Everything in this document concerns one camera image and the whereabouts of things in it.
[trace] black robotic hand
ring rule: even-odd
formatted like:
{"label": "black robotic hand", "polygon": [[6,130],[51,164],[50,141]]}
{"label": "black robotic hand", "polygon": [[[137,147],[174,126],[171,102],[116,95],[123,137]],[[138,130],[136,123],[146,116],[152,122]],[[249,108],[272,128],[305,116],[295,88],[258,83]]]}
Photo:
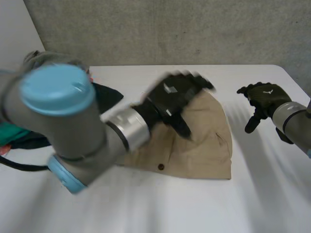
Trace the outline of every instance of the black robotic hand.
{"label": "black robotic hand", "polygon": [[143,103],[133,108],[144,118],[149,130],[163,121],[184,138],[191,131],[181,117],[184,107],[203,89],[214,86],[200,75],[168,74],[146,96]]}
{"label": "black robotic hand", "polygon": [[[254,115],[249,119],[245,126],[245,132],[251,133],[259,125],[260,120],[273,116],[275,110],[284,103],[291,102],[291,98],[278,85],[271,83],[250,84],[237,91],[244,94],[250,104],[255,107]],[[277,134],[282,141],[292,144],[292,142],[276,128]]]}

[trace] robotic arm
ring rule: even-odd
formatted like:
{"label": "robotic arm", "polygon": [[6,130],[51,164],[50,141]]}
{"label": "robotic arm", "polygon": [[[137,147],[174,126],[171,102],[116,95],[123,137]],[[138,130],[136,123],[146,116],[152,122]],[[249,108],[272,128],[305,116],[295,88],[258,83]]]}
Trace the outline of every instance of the robotic arm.
{"label": "robotic arm", "polygon": [[244,94],[255,107],[245,127],[247,133],[253,132],[260,120],[270,117],[280,139],[296,144],[311,158],[311,101],[308,107],[292,102],[281,87],[271,83],[251,84],[237,92]]}
{"label": "robotic arm", "polygon": [[0,120],[45,135],[56,151],[49,169],[71,193],[78,193],[120,156],[148,141],[158,122],[190,138],[181,113],[203,88],[213,85],[201,76],[168,74],[142,104],[101,122],[94,89],[83,70],[44,66],[0,80]]}

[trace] khaki shirt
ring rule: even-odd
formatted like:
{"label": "khaki shirt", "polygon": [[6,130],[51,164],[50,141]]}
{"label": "khaki shirt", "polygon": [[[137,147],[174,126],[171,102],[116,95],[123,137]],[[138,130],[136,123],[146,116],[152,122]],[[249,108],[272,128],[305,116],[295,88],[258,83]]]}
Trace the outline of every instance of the khaki shirt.
{"label": "khaki shirt", "polygon": [[158,124],[151,140],[119,164],[181,178],[231,179],[232,139],[225,113],[209,93],[200,93],[183,112],[191,140]]}

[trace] concrete wall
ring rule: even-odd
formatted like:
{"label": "concrete wall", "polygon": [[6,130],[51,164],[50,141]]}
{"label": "concrete wall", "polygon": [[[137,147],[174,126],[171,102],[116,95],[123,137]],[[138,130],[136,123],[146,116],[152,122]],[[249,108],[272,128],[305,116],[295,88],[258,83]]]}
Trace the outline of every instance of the concrete wall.
{"label": "concrete wall", "polygon": [[90,65],[275,64],[311,95],[310,0],[24,0],[46,50]]}

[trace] light blue joint cap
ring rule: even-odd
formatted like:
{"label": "light blue joint cap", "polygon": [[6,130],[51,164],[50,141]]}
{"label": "light blue joint cap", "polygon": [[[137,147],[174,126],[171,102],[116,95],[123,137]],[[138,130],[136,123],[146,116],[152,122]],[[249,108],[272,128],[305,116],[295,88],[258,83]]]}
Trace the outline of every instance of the light blue joint cap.
{"label": "light blue joint cap", "polygon": [[54,64],[33,70],[20,84],[23,103],[47,116],[68,116],[78,113],[94,101],[93,85],[82,69]]}
{"label": "light blue joint cap", "polygon": [[76,194],[85,189],[87,186],[75,178],[56,158],[52,156],[48,161],[48,167],[65,186],[69,192]]}

